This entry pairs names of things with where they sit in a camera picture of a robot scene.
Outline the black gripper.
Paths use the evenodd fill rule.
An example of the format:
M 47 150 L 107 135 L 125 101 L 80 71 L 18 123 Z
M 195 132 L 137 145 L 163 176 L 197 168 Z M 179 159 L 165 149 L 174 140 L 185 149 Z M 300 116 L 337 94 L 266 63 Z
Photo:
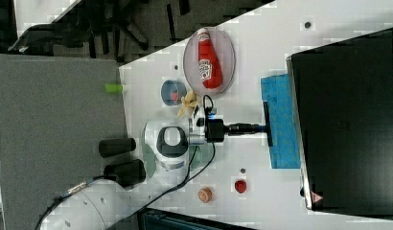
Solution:
M 253 135 L 257 133 L 266 133 L 266 126 L 258 124 L 236 123 L 228 126 L 228 136 Z M 208 143 L 221 143 L 224 141 L 226 134 L 226 125 L 222 119 L 209 119 L 205 137 Z

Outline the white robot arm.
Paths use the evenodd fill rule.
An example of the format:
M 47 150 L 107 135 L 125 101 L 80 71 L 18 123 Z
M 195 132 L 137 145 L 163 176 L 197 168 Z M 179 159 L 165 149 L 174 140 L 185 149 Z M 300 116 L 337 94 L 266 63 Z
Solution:
M 192 180 L 197 148 L 226 136 L 270 135 L 270 123 L 227 125 L 211 106 L 185 118 L 148 121 L 141 159 L 108 165 L 104 173 L 56 197 L 35 230 L 109 230 Z

